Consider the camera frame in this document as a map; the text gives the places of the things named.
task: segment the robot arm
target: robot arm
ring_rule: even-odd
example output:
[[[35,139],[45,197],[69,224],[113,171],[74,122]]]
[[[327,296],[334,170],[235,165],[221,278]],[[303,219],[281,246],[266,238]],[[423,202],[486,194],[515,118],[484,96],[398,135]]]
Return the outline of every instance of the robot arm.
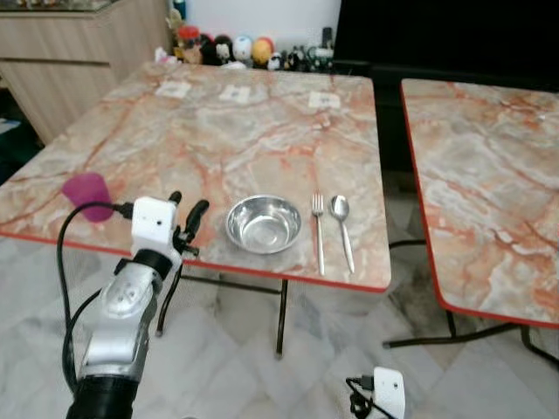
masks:
[[[191,211],[183,238],[176,223],[180,193],[165,202],[135,201],[132,215],[133,259],[122,259],[113,280],[100,294],[100,314],[79,371],[68,419],[132,416],[132,403],[148,352],[148,327],[155,316],[163,280],[182,263],[208,209],[201,201]]]

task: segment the television screen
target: television screen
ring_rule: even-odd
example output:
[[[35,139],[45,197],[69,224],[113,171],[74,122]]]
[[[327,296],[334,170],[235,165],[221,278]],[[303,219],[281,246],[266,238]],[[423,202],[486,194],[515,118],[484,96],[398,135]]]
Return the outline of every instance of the television screen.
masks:
[[[552,3],[342,0],[335,59],[557,86],[559,31]]]

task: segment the metal table leg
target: metal table leg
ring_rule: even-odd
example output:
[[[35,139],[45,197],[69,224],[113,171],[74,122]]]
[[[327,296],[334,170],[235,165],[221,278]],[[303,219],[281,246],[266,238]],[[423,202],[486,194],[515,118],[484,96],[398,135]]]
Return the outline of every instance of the metal table leg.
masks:
[[[278,343],[276,345],[276,358],[283,357],[283,332],[286,324],[287,280],[281,280],[281,301],[279,303]]]
[[[203,284],[237,288],[239,290],[261,292],[265,294],[280,295],[281,296],[281,300],[279,303],[280,316],[278,322],[278,340],[276,344],[276,358],[281,359],[281,357],[283,356],[283,335],[284,335],[285,324],[286,324],[287,283],[288,283],[286,279],[281,280],[281,291],[278,291],[277,289],[265,288],[263,286],[239,284],[235,282],[224,281],[221,279],[216,280],[210,278],[195,277],[191,275],[181,275],[181,273],[182,273],[182,266],[177,272],[177,274],[175,275],[175,277],[173,278],[173,283],[171,284],[171,287],[169,288],[169,292],[167,292],[167,296],[165,297],[165,300],[163,301],[163,304],[161,306],[161,311],[159,312],[159,320],[157,321],[157,329],[155,330],[155,336],[163,335],[163,328],[165,326],[165,315],[167,314],[169,304],[173,299],[173,295],[175,294],[176,288],[178,287],[178,283],[181,278],[188,279],[194,282],[200,282]]]
[[[559,370],[559,360],[552,354],[548,354],[542,351],[539,347],[536,347],[530,339],[530,326],[521,326],[521,338],[522,343],[526,349],[534,354],[541,356],[544,360],[551,362],[551,364]]]
[[[454,324],[454,316],[452,312],[445,310],[446,312],[446,324],[448,325],[448,330],[451,333],[451,336],[456,336],[456,325]]]
[[[384,348],[393,347],[411,347],[414,345],[452,345],[455,343],[464,343],[471,340],[477,340],[486,338],[488,336],[493,336],[494,334],[508,332],[518,328],[519,326],[514,323],[505,323],[504,325],[498,325],[494,327],[489,327],[488,329],[480,330],[479,332],[454,335],[447,338],[418,338],[418,339],[406,339],[406,340],[388,340],[383,342]]]

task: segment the metal spoon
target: metal spoon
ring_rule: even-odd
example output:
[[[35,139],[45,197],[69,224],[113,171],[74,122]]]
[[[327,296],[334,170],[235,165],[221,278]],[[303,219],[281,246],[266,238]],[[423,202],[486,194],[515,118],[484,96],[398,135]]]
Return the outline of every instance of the metal spoon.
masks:
[[[342,228],[343,249],[346,252],[346,259],[351,273],[355,272],[355,265],[353,263],[353,253],[351,251],[351,243],[349,242],[348,229],[344,224],[345,219],[349,215],[349,204],[345,196],[336,195],[330,201],[330,212],[332,216],[340,222]]]

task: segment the table leg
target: table leg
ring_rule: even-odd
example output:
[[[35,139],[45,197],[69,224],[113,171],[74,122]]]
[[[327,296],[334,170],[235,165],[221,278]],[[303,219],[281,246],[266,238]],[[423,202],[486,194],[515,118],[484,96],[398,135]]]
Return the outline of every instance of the table leg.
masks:
[[[183,273],[183,266],[181,265],[176,271],[175,276],[173,277],[173,283],[169,288],[169,292],[165,296],[165,300],[163,304],[161,304],[161,310],[159,311],[159,319],[157,320],[157,328],[155,330],[155,336],[161,337],[163,335],[163,327],[165,326],[165,315],[167,314],[167,309],[169,308],[169,304],[173,299],[173,295],[175,295],[176,287],[178,286],[179,281],[181,280],[181,274]]]
[[[286,305],[287,305],[287,280],[281,280],[281,301],[279,303],[279,323],[278,323],[278,343],[276,345],[276,358],[283,357],[283,332],[286,324]]]
[[[383,347],[391,349],[393,347],[411,347],[414,345],[452,345],[455,343],[465,343],[471,340],[477,340],[486,338],[488,336],[493,336],[494,334],[508,332],[509,330],[514,330],[518,328],[519,325],[514,323],[505,323],[503,325],[489,327],[488,329],[483,329],[478,332],[454,335],[447,338],[417,338],[417,339],[406,339],[406,340],[388,340],[383,342]]]
[[[522,343],[526,347],[526,349],[530,352],[533,352],[536,355],[541,356],[544,360],[551,362],[553,366],[559,370],[559,360],[545,351],[542,351],[539,347],[536,347],[531,339],[530,339],[530,326],[521,326],[521,338]]]
[[[445,310],[446,311],[446,323],[448,324],[448,330],[451,333],[452,337],[456,336],[456,325],[454,324],[454,316],[452,315],[452,312]]]

